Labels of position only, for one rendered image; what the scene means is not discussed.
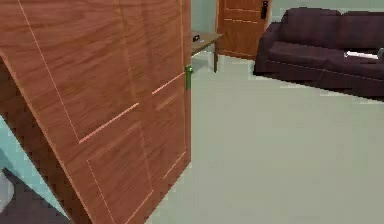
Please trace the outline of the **dark purple sofa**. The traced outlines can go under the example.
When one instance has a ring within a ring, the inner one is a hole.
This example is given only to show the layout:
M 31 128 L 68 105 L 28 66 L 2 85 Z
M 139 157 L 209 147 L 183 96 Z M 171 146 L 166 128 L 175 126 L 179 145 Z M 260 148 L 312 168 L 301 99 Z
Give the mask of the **dark purple sofa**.
M 262 34 L 253 74 L 384 101 L 384 12 L 298 7 L 286 10 Z

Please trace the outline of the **white flat object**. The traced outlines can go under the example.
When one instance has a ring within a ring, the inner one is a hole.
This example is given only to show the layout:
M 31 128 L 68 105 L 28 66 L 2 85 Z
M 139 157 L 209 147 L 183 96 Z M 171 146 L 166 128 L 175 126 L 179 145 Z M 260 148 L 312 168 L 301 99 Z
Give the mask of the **white flat object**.
M 361 53 L 361 52 L 352 52 L 352 51 L 345 52 L 344 57 L 359 57 L 359 58 L 365 58 L 365 59 L 379 60 L 379 57 L 377 55 L 369 54 L 369 53 Z

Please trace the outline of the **brown wooden room door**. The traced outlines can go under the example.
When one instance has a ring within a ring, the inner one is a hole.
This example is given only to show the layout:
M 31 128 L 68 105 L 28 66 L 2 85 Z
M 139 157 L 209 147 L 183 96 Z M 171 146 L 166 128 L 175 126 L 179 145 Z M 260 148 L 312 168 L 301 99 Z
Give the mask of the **brown wooden room door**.
M 191 159 L 191 0 L 0 0 L 0 115 L 72 224 L 146 224 Z
M 262 1 L 269 1 L 266 19 L 261 19 Z M 216 0 L 216 32 L 221 55 L 253 60 L 259 40 L 268 27 L 273 0 Z

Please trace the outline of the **brown wooden side table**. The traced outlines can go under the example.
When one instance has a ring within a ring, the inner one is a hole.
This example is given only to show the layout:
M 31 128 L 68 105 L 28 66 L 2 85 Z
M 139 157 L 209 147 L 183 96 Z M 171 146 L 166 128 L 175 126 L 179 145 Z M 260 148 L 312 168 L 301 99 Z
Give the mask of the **brown wooden side table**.
M 222 37 L 222 34 L 215 33 L 215 32 L 203 32 L 203 31 L 192 31 L 192 39 L 195 35 L 200 35 L 200 39 L 196 42 L 191 43 L 191 55 L 194 56 L 195 54 L 203 51 L 205 48 L 209 47 L 210 45 L 214 45 L 214 51 L 213 51 L 213 59 L 214 59 L 214 65 L 213 70 L 214 72 L 217 72 L 217 63 L 218 63 L 218 41 Z

